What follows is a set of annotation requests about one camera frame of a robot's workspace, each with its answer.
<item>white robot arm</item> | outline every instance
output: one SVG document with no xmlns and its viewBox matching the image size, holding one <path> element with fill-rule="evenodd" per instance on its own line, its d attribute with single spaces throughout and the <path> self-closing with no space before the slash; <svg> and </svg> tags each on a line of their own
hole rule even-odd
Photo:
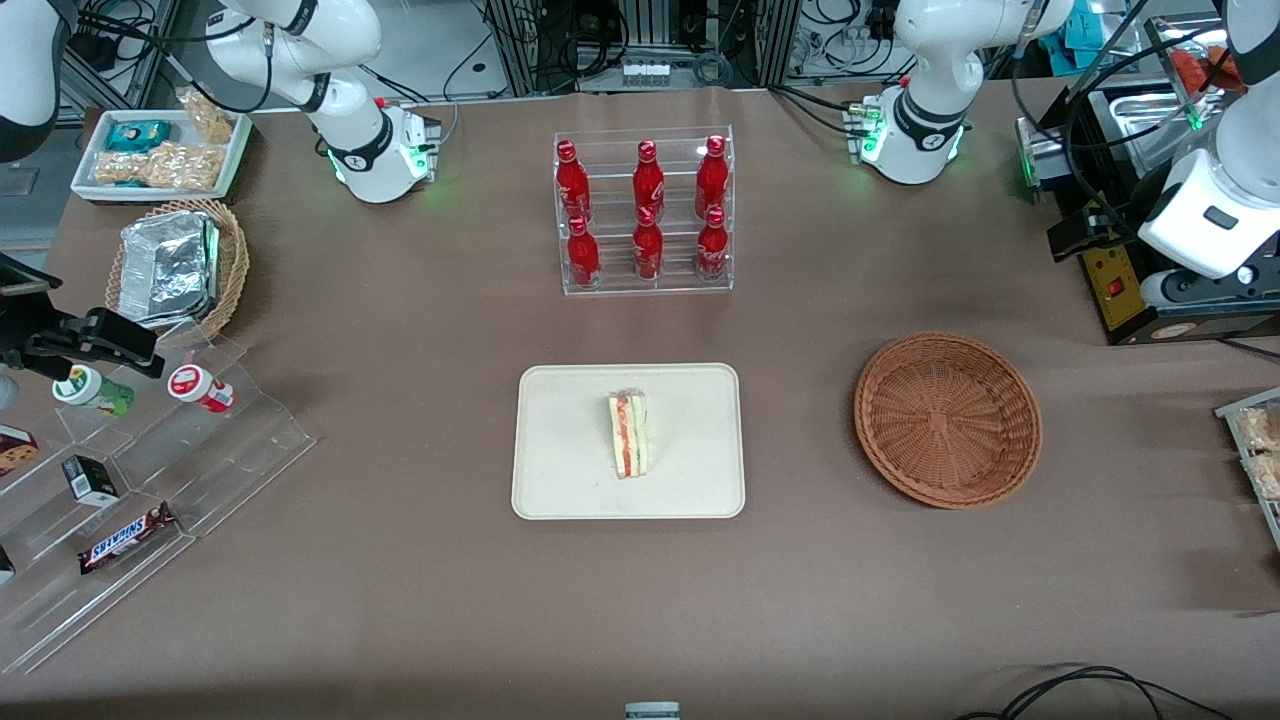
<svg viewBox="0 0 1280 720">
<path fill-rule="evenodd" d="M 380 108 L 351 68 L 378 56 L 381 28 L 367 0 L 227 0 L 206 31 L 256 22 L 209 41 L 214 60 L 307 113 L 329 145 L 338 178 L 367 202 L 402 196 L 434 172 L 421 117 Z M 28 155 L 58 117 L 58 73 L 73 0 L 0 0 L 0 161 Z"/>
<path fill-rule="evenodd" d="M 1216 127 L 1192 136 L 1138 228 L 1152 247 L 1211 279 L 1235 273 L 1280 231 L 1280 3 L 1231 0 L 1222 19 L 1249 91 Z"/>
<path fill-rule="evenodd" d="M 902 0 L 893 36 L 915 53 L 906 87 L 869 95 L 859 160 L 904 184 L 942 173 L 982 87 L 977 50 L 1029 42 L 1057 29 L 1073 0 Z"/>
</svg>

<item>white tray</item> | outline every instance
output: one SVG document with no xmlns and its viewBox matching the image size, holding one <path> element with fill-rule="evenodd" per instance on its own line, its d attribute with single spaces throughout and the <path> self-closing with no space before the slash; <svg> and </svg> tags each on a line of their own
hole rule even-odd
<svg viewBox="0 0 1280 720">
<path fill-rule="evenodd" d="M 653 464 L 620 480 L 609 393 L 649 400 Z M 746 502 L 737 373 L 719 363 L 536 365 L 520 378 L 511 507 L 526 520 L 732 518 Z"/>
<path fill-rule="evenodd" d="M 97 154 L 106 145 L 108 132 L 115 123 L 132 123 L 140 120 L 168 120 L 173 126 L 169 140 L 180 143 L 209 145 L 196 124 L 187 117 L 186 110 L 108 110 L 99 118 L 93 135 L 88 138 L 84 155 L 81 156 L 79 167 L 76 168 L 76 177 L 72 178 L 72 192 L 84 200 L 97 202 L 168 202 L 170 200 L 216 200 L 227 197 L 230 192 L 232 181 L 236 179 L 236 170 L 239 168 L 241 158 L 244 155 L 244 146 L 248 145 L 250 131 L 253 122 L 248 115 L 228 113 L 232 122 L 232 140 L 227 145 L 227 160 L 218 173 L 218 182 L 210 191 L 177 190 L 172 187 L 131 187 L 102 184 L 93 179 L 93 165 L 97 163 Z"/>
</svg>

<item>small box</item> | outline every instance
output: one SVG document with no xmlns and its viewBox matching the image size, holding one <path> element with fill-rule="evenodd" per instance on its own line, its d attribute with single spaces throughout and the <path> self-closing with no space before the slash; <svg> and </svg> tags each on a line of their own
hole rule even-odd
<svg viewBox="0 0 1280 720">
<path fill-rule="evenodd" d="M 5 555 L 4 548 L 0 547 L 0 585 L 3 585 L 5 580 L 12 578 L 14 573 L 17 573 L 17 570 L 13 569 L 13 561 L 9 560 L 9 556 Z"/>
<path fill-rule="evenodd" d="M 31 433 L 0 425 L 0 478 L 17 470 L 36 455 L 40 455 L 40 448 Z"/>
<path fill-rule="evenodd" d="M 115 486 L 111 484 L 111 475 L 102 465 L 92 457 L 72 455 L 63 461 L 63 474 L 72 486 L 72 495 L 76 502 L 106 507 L 120 498 Z"/>
</svg>

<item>bread slice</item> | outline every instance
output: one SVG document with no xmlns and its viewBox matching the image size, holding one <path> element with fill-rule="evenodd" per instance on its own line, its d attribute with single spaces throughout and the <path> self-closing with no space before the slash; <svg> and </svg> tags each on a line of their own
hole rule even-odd
<svg viewBox="0 0 1280 720">
<path fill-rule="evenodd" d="M 622 391 L 609 396 L 613 423 L 613 460 L 618 478 L 639 478 L 649 471 L 649 433 L 645 428 L 646 400 L 643 392 Z"/>
</svg>

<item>acrylic bottle rack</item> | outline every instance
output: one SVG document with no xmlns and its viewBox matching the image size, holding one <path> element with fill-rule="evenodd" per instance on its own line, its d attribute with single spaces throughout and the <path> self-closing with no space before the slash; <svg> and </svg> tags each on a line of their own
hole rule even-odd
<svg viewBox="0 0 1280 720">
<path fill-rule="evenodd" d="M 694 213 L 698 168 L 707 154 L 707 138 L 724 136 L 724 161 L 730 178 L 724 191 L 724 229 L 728 231 L 724 273 L 703 282 L 694 273 L 698 258 L 698 233 L 703 220 Z M 573 282 L 568 261 L 568 217 L 556 186 L 556 150 L 552 146 L 552 201 L 556 205 L 557 241 L 561 256 L 561 284 L 571 297 L 593 295 L 645 295 L 655 292 L 724 292 L 733 288 L 733 245 L 736 236 L 733 178 L 735 145 L 732 126 L 690 128 L 622 129 L 595 132 L 559 132 L 556 142 L 571 140 L 577 146 L 577 159 L 586 169 L 591 188 L 591 223 L 589 229 L 600 249 L 600 284 L 584 288 Z M 635 250 L 631 233 L 636 227 L 635 197 L 631 177 L 636 169 L 636 146 L 641 140 L 658 145 L 658 164 L 666 174 L 666 209 L 658 227 L 663 234 L 662 274 L 645 281 L 635 273 Z"/>
</svg>

